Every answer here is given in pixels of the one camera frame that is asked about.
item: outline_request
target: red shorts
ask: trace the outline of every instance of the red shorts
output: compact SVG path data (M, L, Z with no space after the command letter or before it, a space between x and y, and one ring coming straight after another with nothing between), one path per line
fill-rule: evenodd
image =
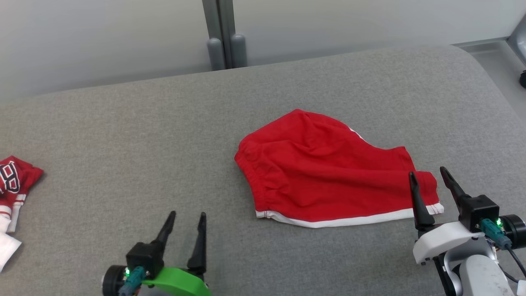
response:
M246 136L235 160L259 218L320 228L413 217L406 149L376 148L325 115L294 110ZM433 175L416 177L429 213L443 213Z

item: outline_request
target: black wheel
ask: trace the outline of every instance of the black wheel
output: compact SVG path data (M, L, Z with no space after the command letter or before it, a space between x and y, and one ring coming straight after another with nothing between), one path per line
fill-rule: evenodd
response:
M102 295L118 296L119 289L124 285L124 271L126 266L112 265L102 279Z
M526 88L526 70L524 70L519 78L519 83L522 87Z

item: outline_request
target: black cable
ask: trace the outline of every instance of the black cable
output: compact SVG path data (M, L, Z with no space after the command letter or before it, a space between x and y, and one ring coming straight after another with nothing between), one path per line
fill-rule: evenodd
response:
M515 282L515 283L519 283L519 280L517 280L516 278L514 278L511 274L505 272L504 269L502 269L502 266L499 265L499 267L500 267L500 270L502 270L502 272L504 273L504 275L505 275L508 279L510 279L511 281L513 281L513 282Z
M513 259L515 260L515 262L517 262L517 265L519 266L519 268L521 269L522 271L522 274L524 274L524 276L526 277L526 269L524 269L524 266L522 265L521 261L519 260L519 258L517 257L517 255L515 255L515 252L511 249L510 245L506 245L506 250L508 252L510 252L510 255L513 257Z

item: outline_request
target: jersey number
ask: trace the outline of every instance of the jersey number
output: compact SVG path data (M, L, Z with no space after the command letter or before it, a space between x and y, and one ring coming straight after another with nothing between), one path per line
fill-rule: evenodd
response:
M20 190L20 182L18 181L18 173L13 161L8 164L0 165L0 177L4 181L5 190L18 193Z

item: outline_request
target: teal connector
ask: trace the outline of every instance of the teal connector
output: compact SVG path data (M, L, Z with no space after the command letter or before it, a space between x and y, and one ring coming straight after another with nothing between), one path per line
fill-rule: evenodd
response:
M128 276L124 285L119 289L119 296L132 296L135 291L140 287L144 278L146 278L146 272L141 266L135 267L131 274Z
M502 231L500 227L496 225L495 222L489 219L482 220L480 222L480 230L484 232L484 234L492 241L494 241L495 245L497 245L500 249L506 249L506 245L511 247L511 240L506 236L504 231Z

